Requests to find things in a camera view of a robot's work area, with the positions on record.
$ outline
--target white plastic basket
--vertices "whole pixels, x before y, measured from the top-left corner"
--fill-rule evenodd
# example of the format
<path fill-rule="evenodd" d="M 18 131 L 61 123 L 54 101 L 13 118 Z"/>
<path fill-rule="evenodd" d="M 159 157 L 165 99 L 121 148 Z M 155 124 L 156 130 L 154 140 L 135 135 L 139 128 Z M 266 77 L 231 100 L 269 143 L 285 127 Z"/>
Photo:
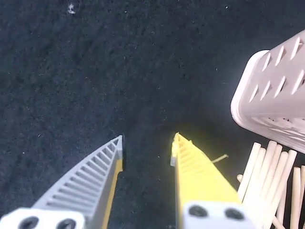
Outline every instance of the white plastic basket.
<path fill-rule="evenodd" d="M 305 153 L 305 30 L 248 61 L 231 103 L 241 127 Z"/>

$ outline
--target dark fabric surface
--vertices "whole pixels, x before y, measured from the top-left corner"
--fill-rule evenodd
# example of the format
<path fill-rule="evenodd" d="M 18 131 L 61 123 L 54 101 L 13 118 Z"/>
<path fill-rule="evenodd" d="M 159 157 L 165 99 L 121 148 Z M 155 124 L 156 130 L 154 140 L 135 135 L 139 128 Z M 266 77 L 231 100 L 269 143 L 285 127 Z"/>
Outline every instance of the dark fabric surface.
<path fill-rule="evenodd" d="M 12 0 L 0 9 L 0 215 L 126 136 L 110 229 L 174 228 L 174 133 L 237 187 L 254 141 L 230 102 L 245 64 L 305 29 L 305 1 Z M 299 155 L 297 163 L 304 164 Z"/>

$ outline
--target bolt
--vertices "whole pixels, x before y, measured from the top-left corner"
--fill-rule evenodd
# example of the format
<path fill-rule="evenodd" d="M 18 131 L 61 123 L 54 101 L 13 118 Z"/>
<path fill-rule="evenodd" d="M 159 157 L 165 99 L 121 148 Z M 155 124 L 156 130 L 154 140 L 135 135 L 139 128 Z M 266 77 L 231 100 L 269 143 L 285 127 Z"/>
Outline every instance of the bolt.
<path fill-rule="evenodd" d="M 237 220 L 243 220 L 244 219 L 244 215 L 240 211 L 238 211 L 234 208 L 227 209 L 225 211 L 225 215 L 230 219 L 237 219 Z"/>
<path fill-rule="evenodd" d="M 64 219 L 61 221 L 56 229 L 74 229 L 76 222 L 73 219 Z"/>
<path fill-rule="evenodd" d="M 37 226 L 39 219 L 36 216 L 28 217 L 21 222 L 19 229 L 33 229 Z"/>
<path fill-rule="evenodd" d="M 190 215 L 197 216 L 197 217 L 207 217 L 208 216 L 208 212 L 204 208 L 202 208 L 198 205 L 191 206 L 189 209 L 189 213 L 190 213 Z"/>

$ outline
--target wooden dowel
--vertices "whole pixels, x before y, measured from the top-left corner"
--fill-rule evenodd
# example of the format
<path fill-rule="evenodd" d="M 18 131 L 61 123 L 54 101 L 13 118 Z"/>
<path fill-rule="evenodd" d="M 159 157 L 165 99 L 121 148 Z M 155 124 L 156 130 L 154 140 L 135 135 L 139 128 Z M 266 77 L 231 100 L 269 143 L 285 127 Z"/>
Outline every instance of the wooden dowel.
<path fill-rule="evenodd" d="M 284 221 L 284 213 L 285 213 L 285 204 L 286 204 L 286 195 L 287 195 L 287 184 L 283 190 L 283 194 L 280 200 L 280 203 L 277 207 L 276 217 L 278 218 L 280 223 Z"/>
<path fill-rule="evenodd" d="M 266 214 L 265 214 L 265 217 L 264 217 L 264 220 L 262 223 L 262 225 L 265 228 L 271 227 L 273 216 L 276 213 L 276 209 L 277 209 L 280 199 L 282 197 L 283 190 L 285 188 L 289 174 L 290 174 L 293 164 L 295 162 L 296 154 L 297 154 L 296 151 L 289 150 L 287 163 L 286 163 L 283 173 L 281 175 L 280 182 L 278 183 L 278 186 L 276 188 L 276 192 L 272 198 L 272 202 L 271 202 L 271 204 L 266 202 L 266 205 L 264 207 L 266 209 Z"/>
<path fill-rule="evenodd" d="M 261 144 L 259 144 L 257 142 L 254 142 L 251 153 L 250 153 L 250 156 L 249 156 L 249 159 L 248 159 L 248 162 L 247 162 L 247 165 L 246 165 L 246 168 L 244 170 L 243 181 L 241 182 L 241 184 L 240 184 L 240 186 L 237 190 L 237 194 L 238 194 L 239 199 L 241 201 L 243 201 L 246 190 L 248 188 L 250 177 L 252 175 L 252 171 L 253 171 L 253 168 L 254 168 L 254 165 L 255 165 L 255 162 L 256 162 L 256 159 L 257 159 L 258 152 L 259 152 L 260 148 L 261 148 Z"/>
<path fill-rule="evenodd" d="M 298 229 L 300 217 L 301 168 L 294 167 L 291 197 L 290 229 Z"/>
<path fill-rule="evenodd" d="M 242 179 L 243 179 L 243 175 L 238 174 L 238 175 L 237 175 L 237 180 L 241 183 L 241 182 L 242 182 Z M 285 229 L 285 227 L 283 226 L 283 223 L 281 223 L 275 216 L 274 216 L 274 218 L 273 218 L 272 223 L 275 225 L 275 227 L 276 227 L 277 229 Z"/>

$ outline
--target wooden stick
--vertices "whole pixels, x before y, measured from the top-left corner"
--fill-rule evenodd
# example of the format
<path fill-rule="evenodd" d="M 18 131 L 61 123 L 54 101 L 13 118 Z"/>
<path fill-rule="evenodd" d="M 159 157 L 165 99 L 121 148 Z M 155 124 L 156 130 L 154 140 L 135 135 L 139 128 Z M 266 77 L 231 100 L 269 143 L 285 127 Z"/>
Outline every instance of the wooden stick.
<path fill-rule="evenodd" d="M 273 217 L 272 223 L 275 226 L 275 228 L 277 228 L 277 229 L 285 229 L 283 224 L 275 216 Z"/>
<path fill-rule="evenodd" d="M 262 164 L 261 170 L 259 172 L 259 176 L 257 178 L 255 193 L 252 196 L 253 220 L 255 220 L 261 213 L 261 211 L 259 210 L 260 195 L 261 195 L 261 192 L 263 189 L 264 182 L 267 177 L 267 173 L 270 169 L 272 160 L 274 158 L 276 146 L 277 146 L 277 143 L 275 141 L 269 141 L 268 147 L 266 149 L 266 154 L 265 154 L 265 157 L 263 160 L 263 164 Z"/>
<path fill-rule="evenodd" d="M 280 203 L 279 203 L 279 205 L 277 207 L 276 217 L 278 218 L 280 223 L 283 223 L 283 221 L 284 221 L 286 195 L 287 195 L 287 184 L 285 185 L 285 188 L 283 190 L 283 194 L 282 194 Z"/>
<path fill-rule="evenodd" d="M 266 197 L 261 199 L 262 202 L 260 204 L 262 206 L 262 211 L 261 211 L 262 213 L 260 214 L 260 216 L 258 218 L 258 221 L 261 224 L 264 223 L 267 212 L 268 212 L 268 210 L 271 206 L 273 196 L 275 195 L 276 188 L 277 188 L 277 186 L 280 182 L 280 179 L 282 177 L 285 164 L 287 163 L 287 159 L 288 159 L 288 153 L 287 152 L 282 152 L 281 155 L 280 155 L 277 167 L 276 167 L 275 172 L 274 172 L 274 178 L 271 182 L 270 188 L 268 189 Z"/>
<path fill-rule="evenodd" d="M 277 209 L 278 204 L 280 202 L 280 199 L 282 197 L 283 190 L 285 188 L 285 185 L 287 183 L 289 174 L 290 174 L 291 169 L 293 167 L 293 164 L 295 162 L 296 153 L 297 152 L 294 151 L 294 150 L 289 150 L 287 163 L 286 163 L 286 165 L 284 167 L 284 170 L 283 170 L 283 173 L 280 177 L 280 181 L 278 183 L 278 186 L 277 186 L 277 188 L 275 188 L 276 192 L 273 195 L 273 198 L 272 197 L 269 198 L 269 199 L 272 199 L 271 204 L 270 204 L 270 202 L 266 202 L 266 205 L 264 207 L 266 209 L 266 215 L 265 215 L 264 220 L 263 220 L 263 226 L 265 226 L 265 228 L 270 228 L 271 227 L 273 216 L 276 213 L 276 209 Z"/>
<path fill-rule="evenodd" d="M 302 204 L 303 204 L 303 199 L 304 199 L 304 191 L 305 191 L 305 166 L 301 166 L 300 215 L 301 215 Z"/>
<path fill-rule="evenodd" d="M 275 175 L 275 170 L 276 170 L 278 161 L 280 159 L 282 149 L 283 149 L 283 147 L 281 145 L 277 145 L 276 148 L 275 148 L 275 152 L 274 152 L 274 155 L 273 155 L 273 158 L 272 158 L 272 161 L 271 161 L 271 165 L 270 165 L 269 171 L 267 173 L 267 177 L 266 177 L 266 180 L 264 182 L 262 192 L 260 194 L 260 198 L 263 201 L 265 200 L 265 198 L 267 196 L 267 193 L 268 193 L 268 190 L 270 188 L 270 185 L 273 181 L 273 178 L 274 178 L 274 175 Z"/>
<path fill-rule="evenodd" d="M 243 201 L 247 187 L 249 185 L 249 181 L 252 175 L 252 171 L 258 156 L 259 149 L 261 148 L 261 144 L 254 142 L 246 168 L 244 170 L 244 178 L 238 188 L 238 196 L 241 201 Z"/>
<path fill-rule="evenodd" d="M 257 160 L 253 168 L 251 179 L 249 181 L 249 185 L 243 200 L 244 208 L 253 221 L 255 220 L 256 213 L 255 209 L 253 208 L 253 205 L 256 204 L 256 198 L 254 198 L 254 196 L 257 194 L 257 182 L 265 154 L 266 150 L 264 148 L 260 148 Z"/>
<path fill-rule="evenodd" d="M 262 165 L 262 168 L 261 168 L 261 171 L 260 171 L 260 174 L 259 174 L 259 177 L 258 177 L 258 183 L 257 183 L 257 185 L 258 185 L 257 188 L 258 188 L 259 194 L 260 194 L 260 192 L 263 188 L 263 184 L 265 182 L 265 179 L 267 177 L 267 173 L 268 173 L 270 165 L 272 163 L 272 159 L 273 159 L 274 154 L 275 154 L 276 146 L 277 146 L 276 142 L 270 141 L 269 144 L 268 144 L 268 147 L 266 149 L 266 155 L 264 157 L 263 165 Z"/>
<path fill-rule="evenodd" d="M 292 181 L 290 229 L 298 229 L 299 227 L 300 195 L 301 195 L 301 168 L 294 167 L 294 174 Z"/>
<path fill-rule="evenodd" d="M 243 179 L 243 175 L 238 174 L 237 180 L 241 183 Z M 275 216 L 273 217 L 272 223 L 275 225 L 277 229 L 285 229 L 283 223 L 281 223 Z"/>

